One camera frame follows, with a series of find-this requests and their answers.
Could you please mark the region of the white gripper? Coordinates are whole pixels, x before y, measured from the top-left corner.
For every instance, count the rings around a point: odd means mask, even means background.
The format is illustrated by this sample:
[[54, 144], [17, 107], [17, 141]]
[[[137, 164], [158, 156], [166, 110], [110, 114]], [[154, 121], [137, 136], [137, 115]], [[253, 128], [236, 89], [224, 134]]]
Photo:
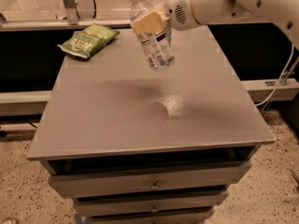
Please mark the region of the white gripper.
[[[185, 31], [199, 26], [192, 12], [192, 0], [166, 0], [165, 8], [173, 29]], [[131, 26], [137, 35], [161, 32], [170, 20], [169, 16], [155, 9], [136, 18]]]

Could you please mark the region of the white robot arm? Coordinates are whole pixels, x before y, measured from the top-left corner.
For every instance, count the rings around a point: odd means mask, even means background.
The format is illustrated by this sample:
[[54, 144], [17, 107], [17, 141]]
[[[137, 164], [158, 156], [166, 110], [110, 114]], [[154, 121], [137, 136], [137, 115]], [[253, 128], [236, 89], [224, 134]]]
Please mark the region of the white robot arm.
[[136, 33], [201, 25], [272, 22], [299, 49], [299, 0], [165, 0], [132, 23]]

